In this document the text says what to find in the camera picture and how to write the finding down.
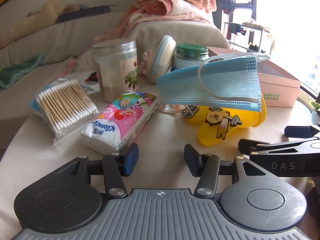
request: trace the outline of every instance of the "blue surgical mask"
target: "blue surgical mask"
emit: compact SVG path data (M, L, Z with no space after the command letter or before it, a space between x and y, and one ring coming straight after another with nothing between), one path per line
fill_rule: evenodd
M205 64L229 56L238 57ZM200 66L163 75L156 79L160 91L159 104L213 106L260 112L261 91L256 62L269 58L260 53L232 53L210 57Z

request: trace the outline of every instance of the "pink box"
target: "pink box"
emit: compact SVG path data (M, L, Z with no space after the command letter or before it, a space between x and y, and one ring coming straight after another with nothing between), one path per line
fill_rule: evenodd
M209 56L238 52L215 47L208 49ZM301 82L271 60L259 62L257 69L266 106L292 107L298 98Z

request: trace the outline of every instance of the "metal screw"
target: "metal screw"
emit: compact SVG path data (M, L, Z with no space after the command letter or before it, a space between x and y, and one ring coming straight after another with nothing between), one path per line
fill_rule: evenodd
M109 194L113 196L121 196L124 194L124 190L119 187L114 187L111 190L109 190Z
M207 187L201 187L198 188L197 193L202 195L202 196L209 196L213 193L212 189L207 188Z

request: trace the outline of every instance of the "plastic jar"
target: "plastic jar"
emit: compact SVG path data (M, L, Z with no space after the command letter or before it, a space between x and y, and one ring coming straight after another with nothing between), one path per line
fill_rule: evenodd
M93 45L102 98L111 103L127 90L137 91L137 48L134 39L115 39Z
M202 61L208 58L208 48L195 44L179 44L173 54L171 71L199 66Z

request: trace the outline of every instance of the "teal cloth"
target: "teal cloth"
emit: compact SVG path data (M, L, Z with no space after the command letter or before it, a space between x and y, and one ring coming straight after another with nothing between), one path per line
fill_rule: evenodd
M0 69L0 87L3 89L9 89L25 74L38 67L43 60L44 54L42 53L22 62L21 64Z

